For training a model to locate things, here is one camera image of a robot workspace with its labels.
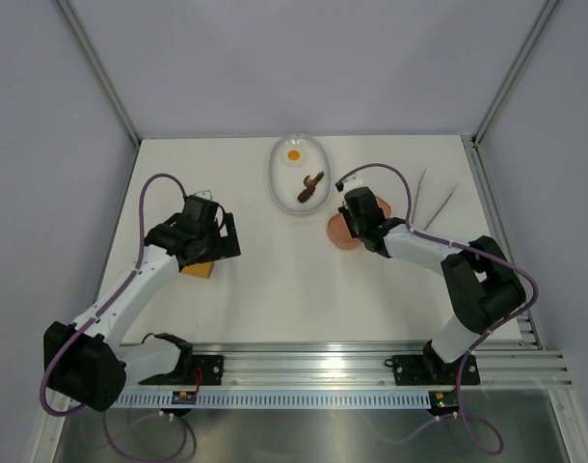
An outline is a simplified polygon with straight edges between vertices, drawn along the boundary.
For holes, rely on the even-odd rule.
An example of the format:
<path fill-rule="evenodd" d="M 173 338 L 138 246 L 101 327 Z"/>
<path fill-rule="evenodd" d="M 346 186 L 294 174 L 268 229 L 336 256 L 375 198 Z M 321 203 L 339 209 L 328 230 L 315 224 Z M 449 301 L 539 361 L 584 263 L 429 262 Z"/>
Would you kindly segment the pink lunch box lid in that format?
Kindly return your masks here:
<path fill-rule="evenodd" d="M 328 221 L 327 231 L 328 230 L 332 230 L 332 231 L 337 232 L 339 234 L 345 234 L 346 232 L 349 232 L 349 229 L 347 228 L 347 225 L 346 225 L 345 218 L 342 213 L 338 212 L 336 215 L 334 215 Z"/>

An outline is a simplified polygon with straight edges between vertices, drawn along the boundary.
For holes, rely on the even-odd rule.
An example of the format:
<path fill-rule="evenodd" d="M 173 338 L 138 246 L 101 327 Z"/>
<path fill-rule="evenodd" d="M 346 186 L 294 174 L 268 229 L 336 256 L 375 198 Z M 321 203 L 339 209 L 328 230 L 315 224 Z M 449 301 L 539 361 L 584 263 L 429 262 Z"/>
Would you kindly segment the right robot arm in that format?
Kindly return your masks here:
<path fill-rule="evenodd" d="M 393 370 L 398 386 L 454 385 L 471 346 L 524 304 L 526 293 L 516 270 L 488 236 L 466 245 L 418 236 L 403 219 L 387 218 L 366 186 L 345 193 L 338 211 L 366 250 L 443 277 L 452 317 L 420 354 L 396 354 L 385 366 Z"/>

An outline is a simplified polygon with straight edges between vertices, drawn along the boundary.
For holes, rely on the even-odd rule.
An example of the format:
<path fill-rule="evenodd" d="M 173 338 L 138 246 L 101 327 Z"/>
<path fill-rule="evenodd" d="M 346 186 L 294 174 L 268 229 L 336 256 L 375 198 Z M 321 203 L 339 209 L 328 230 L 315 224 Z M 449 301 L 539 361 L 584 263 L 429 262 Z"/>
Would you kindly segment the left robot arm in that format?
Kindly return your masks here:
<path fill-rule="evenodd" d="M 233 214 L 201 196 L 185 197 L 181 211 L 147 232 L 115 287 L 69 324 L 54 322 L 45 331 L 40 392 L 103 412 L 127 386 L 194 384 L 200 375 L 189 341 L 168 333 L 132 346 L 122 340 L 183 269 L 240 254 Z"/>

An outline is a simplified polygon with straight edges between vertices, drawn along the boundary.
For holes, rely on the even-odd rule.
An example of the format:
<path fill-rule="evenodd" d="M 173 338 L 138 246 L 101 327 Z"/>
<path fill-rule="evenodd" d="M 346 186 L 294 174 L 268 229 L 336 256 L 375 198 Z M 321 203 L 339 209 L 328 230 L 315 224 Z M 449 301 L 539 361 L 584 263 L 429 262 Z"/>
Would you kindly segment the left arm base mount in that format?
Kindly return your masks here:
<path fill-rule="evenodd" d="M 169 381 L 173 385 L 196 386 L 200 382 L 200 386 L 221 386 L 224 363 L 223 355 L 192 354 L 177 362 Z"/>

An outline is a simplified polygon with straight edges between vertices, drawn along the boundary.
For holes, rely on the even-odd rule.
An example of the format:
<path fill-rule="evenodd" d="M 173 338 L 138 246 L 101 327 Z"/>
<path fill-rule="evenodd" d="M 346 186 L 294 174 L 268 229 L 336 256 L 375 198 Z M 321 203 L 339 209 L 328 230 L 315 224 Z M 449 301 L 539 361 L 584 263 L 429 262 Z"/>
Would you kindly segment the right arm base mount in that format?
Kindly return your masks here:
<path fill-rule="evenodd" d="M 456 386 L 464 357 L 446 364 L 423 354 L 393 355 L 384 360 L 396 386 Z"/>

